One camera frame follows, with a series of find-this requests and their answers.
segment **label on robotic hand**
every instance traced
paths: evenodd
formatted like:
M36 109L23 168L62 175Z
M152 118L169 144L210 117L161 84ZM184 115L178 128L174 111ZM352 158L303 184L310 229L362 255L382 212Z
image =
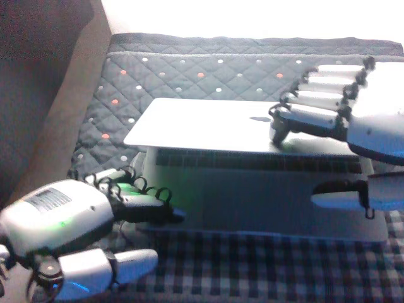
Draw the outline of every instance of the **label on robotic hand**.
M49 188L26 199L25 201L36 207L39 212L45 213L57 208L58 206L71 202L71 199L57 189Z

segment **robotic hand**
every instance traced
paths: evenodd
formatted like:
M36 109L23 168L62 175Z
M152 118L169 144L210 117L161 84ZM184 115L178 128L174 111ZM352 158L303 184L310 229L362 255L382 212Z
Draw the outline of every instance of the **robotic hand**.
M106 236L116 221L184 220L185 214L171 207L167 188L155 196L148 194L151 189L126 167L48 184L22 197L0 213L1 275L6 278L16 263L32 269L27 297L36 282L50 302L93 296L147 274L158 261L152 249L113 254L86 247ZM163 192L168 192L165 200Z
M330 137L348 143L354 153L380 162L404 165L403 62L363 66L320 65L307 70L283 92L269 113L270 138L282 143L289 131ZM373 174L367 181L333 181L314 189L313 203L325 208L404 209L404 174Z

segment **dark fabric surface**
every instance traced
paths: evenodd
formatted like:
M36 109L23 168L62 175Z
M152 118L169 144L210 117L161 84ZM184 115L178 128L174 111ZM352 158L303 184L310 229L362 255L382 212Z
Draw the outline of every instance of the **dark fabric surface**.
M368 55L404 62L401 45L383 41L116 35L71 170L83 175L129 164L138 150L124 146L123 139L154 98L276 101L306 68L360 64ZM156 272L121 294L88 302L403 302L403 219L398 211L386 213L389 239L371 245L151 233L151 244L143 247L157 249ZM133 226L126 225L131 231ZM117 227L98 245L128 249Z

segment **quilted fabric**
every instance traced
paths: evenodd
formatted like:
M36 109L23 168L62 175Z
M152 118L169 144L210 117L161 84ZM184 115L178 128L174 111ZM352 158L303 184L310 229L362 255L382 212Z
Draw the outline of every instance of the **quilted fabric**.
M122 141L154 98L274 101L307 67L360 64L368 55L404 62L402 47L385 41L116 35L71 170L82 175L129 164L138 150ZM388 242L377 245L151 234L155 241L140 246L157 249L156 272L123 293L88 302L403 302L404 217L392 211L386 221ZM128 224L124 231L129 235L133 229ZM117 226L97 245L114 251L130 247Z

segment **silver laptop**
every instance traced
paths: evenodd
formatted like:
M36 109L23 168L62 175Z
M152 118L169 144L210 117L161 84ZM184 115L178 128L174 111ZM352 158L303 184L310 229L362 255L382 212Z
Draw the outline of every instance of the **silver laptop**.
M289 235L354 241L387 239L383 213L328 210L310 201L313 188L372 172L346 143L290 133L269 139L273 102L157 98L124 143L143 147L143 175L167 186L187 212L166 229Z

